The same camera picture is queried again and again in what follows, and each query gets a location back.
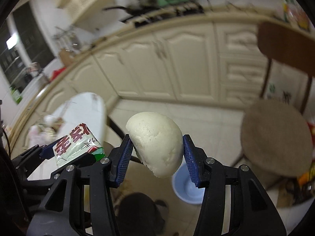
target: cabinet door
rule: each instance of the cabinet door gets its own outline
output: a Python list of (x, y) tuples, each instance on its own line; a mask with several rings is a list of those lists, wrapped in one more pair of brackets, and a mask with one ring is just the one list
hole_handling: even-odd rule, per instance
[(36, 108), (36, 112), (41, 117), (52, 114), (59, 106), (76, 94), (76, 91), (66, 81), (62, 80), (42, 100)]
[(196, 103), (218, 100), (217, 54), (212, 23), (155, 32), (176, 98)]
[(263, 56), (257, 46), (257, 25), (217, 23), (215, 26), (220, 53)]
[(220, 54), (221, 83), (262, 87), (268, 59), (259, 56)]
[(141, 95), (130, 68), (122, 61), (117, 47), (105, 48), (94, 56), (119, 96), (128, 98)]
[(107, 106), (118, 97), (92, 56), (78, 64), (65, 79), (77, 93), (95, 93), (103, 98)]
[(260, 87), (221, 84), (220, 103), (233, 108), (245, 108), (259, 99)]
[(161, 52), (152, 34), (122, 42), (119, 48), (142, 97), (175, 99)]

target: red item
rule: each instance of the red item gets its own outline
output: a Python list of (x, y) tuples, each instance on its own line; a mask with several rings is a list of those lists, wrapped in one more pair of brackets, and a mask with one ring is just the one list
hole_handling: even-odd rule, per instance
[(60, 75), (66, 68), (60, 68), (58, 70), (53, 71), (53, 75), (51, 76), (50, 82), (52, 82), (58, 75)]

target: snack package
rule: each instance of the snack package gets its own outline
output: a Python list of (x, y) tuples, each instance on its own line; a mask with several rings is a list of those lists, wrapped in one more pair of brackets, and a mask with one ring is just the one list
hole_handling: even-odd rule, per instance
[(54, 147), (58, 168), (84, 153), (92, 153), (96, 160), (105, 157), (103, 147), (85, 123), (80, 123)]
[(300, 29), (310, 31), (310, 20), (296, 0), (282, 0), (284, 20)]

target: cabinet handle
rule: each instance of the cabinet handle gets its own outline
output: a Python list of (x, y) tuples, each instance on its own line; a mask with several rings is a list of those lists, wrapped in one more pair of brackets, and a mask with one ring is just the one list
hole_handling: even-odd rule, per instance
[(158, 41), (158, 42), (161, 44), (161, 47), (162, 47), (161, 48), (161, 53), (163, 54), (164, 58), (167, 58), (165, 47), (164, 47), (163, 43), (161, 41)]
[(162, 59), (162, 57), (161, 57), (161, 51), (160, 51), (160, 49), (159, 49), (159, 47), (158, 47), (158, 44), (157, 44), (156, 42), (153, 42), (153, 45), (154, 45), (154, 49), (155, 49), (155, 53), (157, 54), (157, 57), (158, 57), (159, 59)]
[(252, 41), (246, 42), (244, 40), (239, 40), (238, 43), (241, 44), (241, 45), (246, 46), (249, 50), (255, 50), (255, 48), (250, 47), (249, 45), (257, 46), (257, 42), (252, 42)]

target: chair leg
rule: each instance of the chair leg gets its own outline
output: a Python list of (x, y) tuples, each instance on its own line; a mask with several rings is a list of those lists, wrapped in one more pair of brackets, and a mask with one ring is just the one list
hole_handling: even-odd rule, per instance
[(237, 163), (241, 161), (241, 159), (245, 158), (245, 154), (241, 153), (237, 159), (232, 163), (231, 167), (235, 167)]

